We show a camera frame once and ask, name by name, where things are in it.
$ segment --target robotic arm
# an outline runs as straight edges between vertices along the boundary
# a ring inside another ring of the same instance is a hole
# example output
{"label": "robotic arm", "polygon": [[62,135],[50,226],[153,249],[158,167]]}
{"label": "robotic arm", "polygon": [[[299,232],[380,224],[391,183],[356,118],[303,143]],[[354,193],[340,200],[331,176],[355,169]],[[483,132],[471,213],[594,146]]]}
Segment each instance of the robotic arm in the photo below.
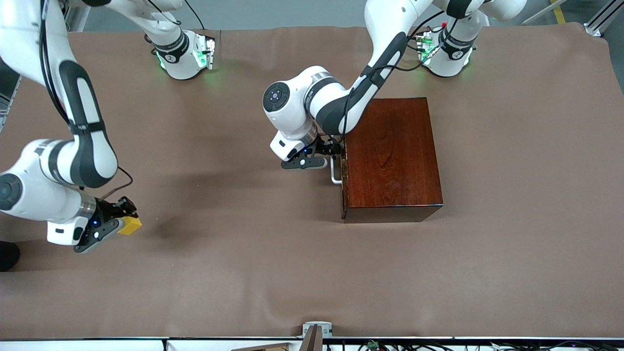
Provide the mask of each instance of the robotic arm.
{"label": "robotic arm", "polygon": [[[102,187],[115,176],[117,156],[89,76],[69,47],[59,1],[0,0],[0,56],[16,72],[48,88],[73,134],[69,141],[39,139],[24,148],[13,167],[0,173],[0,210],[47,221],[48,241],[88,252],[111,234],[131,234],[141,224],[128,198],[111,204],[83,191]],[[145,31],[161,67],[174,79],[190,79],[212,68],[215,41],[181,30],[169,11],[182,4],[69,0],[71,6],[105,6],[129,18]]]}
{"label": "robotic arm", "polygon": [[[339,153],[334,141],[319,137],[316,125],[331,136],[348,133],[355,127],[401,60],[411,26],[432,3],[455,16],[457,23],[450,25],[452,36],[446,29],[436,38],[423,60],[429,61],[432,71],[446,70],[447,74],[440,75],[449,76],[457,74],[465,64],[460,59],[465,58],[467,63],[474,39],[484,24],[485,15],[478,8],[483,5],[490,15],[512,18],[526,0],[368,0],[364,19],[373,41],[373,56],[351,88],[346,89],[323,67],[313,66],[289,81],[273,83],[265,91],[265,114],[278,129],[271,149],[282,160],[282,168],[322,168],[327,161],[315,157],[316,153]],[[458,46],[461,56],[453,54]],[[448,74],[449,67],[456,72]]]}
{"label": "robotic arm", "polygon": [[131,233],[140,222],[127,198],[110,204],[76,189],[108,183],[117,172],[117,156],[89,76],[69,47],[59,3],[47,6],[40,0],[0,0],[0,56],[16,72],[54,92],[73,138],[30,142],[0,174],[0,210],[47,221],[48,241],[86,252],[109,234]]}
{"label": "robotic arm", "polygon": [[183,31],[169,11],[183,0],[100,0],[143,29],[160,60],[160,66],[175,79],[190,79],[203,69],[212,69],[215,39]]}

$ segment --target mahogany wooden box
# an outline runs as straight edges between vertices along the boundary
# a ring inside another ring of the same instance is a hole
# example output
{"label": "mahogany wooden box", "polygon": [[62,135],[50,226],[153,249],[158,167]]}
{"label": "mahogany wooden box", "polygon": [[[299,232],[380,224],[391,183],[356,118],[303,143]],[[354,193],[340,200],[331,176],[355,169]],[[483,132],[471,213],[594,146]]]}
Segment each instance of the mahogany wooden box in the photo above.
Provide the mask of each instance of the mahogany wooden box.
{"label": "mahogany wooden box", "polygon": [[421,222],[440,209],[427,99],[374,99],[346,135],[341,169],[345,222]]}

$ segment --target black cable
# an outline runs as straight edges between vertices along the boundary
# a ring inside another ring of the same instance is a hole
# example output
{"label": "black cable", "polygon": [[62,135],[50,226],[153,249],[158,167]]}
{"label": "black cable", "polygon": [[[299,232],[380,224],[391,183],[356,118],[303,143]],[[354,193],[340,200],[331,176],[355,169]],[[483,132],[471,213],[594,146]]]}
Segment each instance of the black cable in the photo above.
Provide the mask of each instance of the black cable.
{"label": "black cable", "polygon": [[202,19],[199,18],[199,16],[197,16],[197,12],[195,12],[195,9],[193,8],[193,6],[191,6],[191,4],[188,3],[188,0],[184,0],[185,3],[187,3],[188,8],[191,9],[191,11],[193,11],[193,14],[195,15],[195,17],[197,18],[197,20],[199,21],[199,24],[202,25],[202,29],[205,31],[206,27],[203,26],[203,22]]}
{"label": "black cable", "polygon": [[540,349],[540,350],[543,350],[543,351],[550,351],[550,350],[554,349],[555,347],[561,347],[561,346],[566,345],[566,344],[581,345],[581,346],[587,347],[587,348],[589,348],[589,349],[592,349],[592,350],[594,350],[594,351],[600,351],[600,348],[599,348],[599,347],[596,347],[596,346],[591,345],[591,344],[587,344],[587,343],[585,343],[585,342],[579,342],[579,341],[574,341],[574,340],[564,341],[564,342],[559,343],[559,344],[557,344],[557,345],[555,345],[555,346],[546,347],[546,348],[544,348],[544,349]]}
{"label": "black cable", "polygon": [[416,351],[418,349],[428,349],[429,351],[438,351],[434,349],[433,347],[427,346],[427,345],[416,345],[416,348],[414,348],[413,350]]}
{"label": "black cable", "polygon": [[124,189],[126,187],[129,187],[130,185],[132,185],[132,183],[134,183],[134,178],[130,175],[130,173],[128,173],[125,169],[121,168],[121,167],[117,167],[118,170],[122,171],[127,177],[128,179],[130,179],[130,181],[120,187],[116,187],[115,189],[107,192],[106,194],[104,194],[104,196],[102,196],[100,199],[102,200],[106,200],[106,198],[108,198],[109,196],[111,196],[112,194],[116,193],[118,190]]}
{"label": "black cable", "polygon": [[501,350],[528,351],[528,350],[538,350],[539,349],[539,348],[535,348],[535,347],[533,349],[531,349],[529,346],[523,347],[523,346],[510,344],[510,343],[507,343],[507,342],[502,342],[502,343],[499,344],[499,346],[511,347],[511,349],[501,349]]}
{"label": "black cable", "polygon": [[396,351],[401,351],[401,349],[399,349],[400,345],[396,345],[396,344],[390,344],[392,347],[394,347],[396,349]]}
{"label": "black cable", "polygon": [[379,345],[379,349],[380,350],[390,351],[390,350],[388,350],[388,348],[381,341],[377,341],[377,344]]}
{"label": "black cable", "polygon": [[161,10],[160,8],[158,8],[158,6],[156,6],[156,4],[154,4],[154,2],[153,2],[152,0],[147,0],[147,2],[149,2],[150,4],[152,4],[152,6],[153,6],[156,10],[158,10],[158,12],[160,12],[160,14],[161,14],[161,15],[162,15],[165,19],[167,19],[169,22],[171,22],[171,23],[173,23],[173,24],[176,24],[176,25],[178,25],[178,26],[182,24],[182,22],[180,22],[180,21],[178,21],[178,20],[176,20],[175,22],[173,22],[171,19],[169,19],[169,17],[165,16],[165,14],[162,12],[162,10]]}
{"label": "black cable", "polygon": [[[446,42],[449,40],[449,37],[453,33],[453,29],[455,29],[455,25],[456,24],[457,24],[457,21],[453,22],[453,25],[451,26],[451,30],[449,31],[447,36],[444,38],[444,40],[438,45],[438,47],[441,48],[442,46],[444,46],[446,44]],[[375,68],[373,73],[375,73],[376,71],[378,71],[380,69],[386,69],[386,68],[392,68],[392,69],[396,69],[397,71],[402,71],[402,72],[411,72],[411,71],[415,71],[416,69],[421,67],[425,63],[425,61],[419,62],[415,67],[412,67],[412,68],[402,68],[402,67],[399,67],[397,65],[392,65],[392,64],[388,64],[388,65],[385,65],[385,66],[379,66],[379,67]]]}
{"label": "black cable", "polygon": [[426,344],[426,345],[431,345],[434,347],[439,347],[440,349],[443,349],[444,351],[453,351],[453,349],[450,349],[449,347],[446,347],[442,344],[440,344],[439,342],[435,342],[432,340],[420,340],[421,343]]}
{"label": "black cable", "polygon": [[[437,14],[435,14],[435,15],[427,18],[426,20],[424,20],[422,23],[420,23],[418,25],[418,27],[416,27],[416,29],[412,32],[412,34],[409,36],[409,38],[413,38],[414,35],[416,35],[416,33],[418,32],[418,29],[420,29],[426,22],[431,21],[432,19],[440,16],[443,13],[444,13],[444,11],[440,11]],[[453,25],[451,26],[451,30],[449,31],[448,35],[444,38],[444,41],[442,41],[440,43],[439,47],[442,47],[444,44],[446,44],[446,41],[449,40],[449,37],[451,36],[451,33],[453,32],[453,29],[455,29],[455,25],[456,24],[457,24],[457,20],[455,20],[455,22],[453,22]],[[403,72],[411,72],[411,71],[415,71],[417,68],[421,67],[423,64],[424,64],[424,61],[421,61],[421,62],[418,63],[418,65],[416,65],[416,67],[409,68],[409,69],[401,68],[401,67],[399,67],[397,65],[385,65],[385,66],[380,66],[380,67],[375,68],[375,70],[372,73],[374,74],[378,70],[385,69],[385,68],[397,69],[398,71],[403,71]],[[343,132],[342,132],[342,141],[344,141],[344,135],[346,134],[346,129],[347,129],[347,118],[348,118],[348,115],[349,115],[349,102],[351,101],[351,96],[353,95],[354,91],[355,91],[355,89],[351,88],[351,91],[349,91],[349,95],[347,96],[346,104],[344,105],[344,124],[343,124]]]}
{"label": "black cable", "polygon": [[353,92],[355,91],[355,89],[351,88],[351,91],[349,91],[349,95],[347,96],[347,102],[344,105],[344,124],[343,124],[343,132],[341,134],[342,140],[344,141],[344,135],[346,134],[347,131],[347,117],[349,117],[349,102],[351,101],[351,96],[353,95]]}
{"label": "black cable", "polygon": [[56,111],[58,111],[61,115],[63,121],[65,121],[66,124],[69,124],[67,112],[61,105],[61,100],[54,89],[54,81],[52,80],[52,70],[50,68],[50,59],[47,51],[46,12],[46,1],[41,0],[41,28],[39,29],[39,60],[41,61],[41,74],[43,75],[47,93],[50,96]]}
{"label": "black cable", "polygon": [[440,11],[440,12],[438,12],[437,14],[435,14],[435,15],[433,15],[433,16],[431,16],[431,17],[427,18],[427,19],[426,19],[426,20],[424,20],[423,22],[421,22],[421,23],[418,25],[418,27],[416,27],[416,29],[412,32],[412,34],[411,34],[408,38],[414,38],[414,37],[415,37],[415,35],[416,35],[416,33],[418,33],[418,29],[420,29],[421,27],[423,27],[423,26],[425,25],[425,23],[427,23],[427,22],[431,21],[432,19],[434,19],[434,18],[436,18],[436,17],[440,16],[440,15],[441,15],[441,14],[443,14],[443,13],[444,13],[444,11]]}
{"label": "black cable", "polygon": [[418,52],[425,52],[425,49],[421,48],[421,47],[413,47],[410,44],[407,45],[407,47],[409,47],[410,49],[414,50],[414,51],[418,51]]}

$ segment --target white panel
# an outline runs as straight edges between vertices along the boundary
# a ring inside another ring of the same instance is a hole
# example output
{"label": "white panel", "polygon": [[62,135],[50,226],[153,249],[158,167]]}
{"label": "white panel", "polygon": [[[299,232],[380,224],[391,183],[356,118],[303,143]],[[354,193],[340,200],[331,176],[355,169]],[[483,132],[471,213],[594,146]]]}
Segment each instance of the white panel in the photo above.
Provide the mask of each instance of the white panel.
{"label": "white panel", "polygon": [[160,340],[3,341],[2,351],[162,351]]}

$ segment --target brown cloth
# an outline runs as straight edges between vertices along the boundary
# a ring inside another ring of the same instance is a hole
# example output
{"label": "brown cloth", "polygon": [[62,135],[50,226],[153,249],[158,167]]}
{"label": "brown cloth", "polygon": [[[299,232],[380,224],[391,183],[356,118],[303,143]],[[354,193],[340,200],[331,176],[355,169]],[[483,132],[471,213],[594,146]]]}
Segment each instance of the brown cloth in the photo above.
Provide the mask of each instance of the brown cloth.
{"label": "brown cloth", "polygon": [[[315,64],[350,85],[365,29],[224,32],[219,70],[190,81],[139,33],[71,44],[135,177],[115,196],[144,226],[80,255],[0,217],[27,240],[0,274],[0,337],[279,336],[307,320],[335,335],[622,336],[624,97],[607,43],[579,24],[487,27],[457,77],[390,77],[379,97],[431,110],[445,206],[419,224],[341,223],[329,170],[283,171],[269,148],[265,88]],[[0,169],[68,136],[24,81]]]}

